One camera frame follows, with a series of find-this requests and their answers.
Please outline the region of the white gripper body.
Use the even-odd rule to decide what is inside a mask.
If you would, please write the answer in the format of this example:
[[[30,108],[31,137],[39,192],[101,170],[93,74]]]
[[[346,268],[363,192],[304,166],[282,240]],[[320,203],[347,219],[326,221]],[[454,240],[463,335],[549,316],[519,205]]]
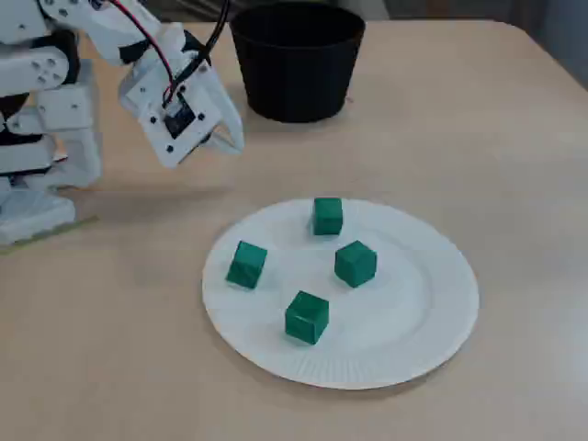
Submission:
[[[152,39],[159,47],[171,70],[185,70],[197,60],[206,45],[182,26],[161,28]],[[157,50],[145,37],[136,44],[137,70],[165,70]]]

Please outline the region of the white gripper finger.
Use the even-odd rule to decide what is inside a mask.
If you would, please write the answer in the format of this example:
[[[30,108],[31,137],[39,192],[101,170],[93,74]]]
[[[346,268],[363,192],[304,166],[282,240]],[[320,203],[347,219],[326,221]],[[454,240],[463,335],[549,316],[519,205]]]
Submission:
[[[243,141],[234,141],[231,138],[226,139],[221,135],[209,135],[198,145],[198,148],[227,154],[240,154],[243,151]]]
[[[228,133],[228,135],[225,136],[221,135],[219,131],[214,130],[210,135],[221,135],[226,139],[231,138],[234,141],[242,140],[244,148],[244,133],[241,116],[213,67],[209,67],[203,74],[203,82],[213,104],[220,111],[220,124],[225,126]]]

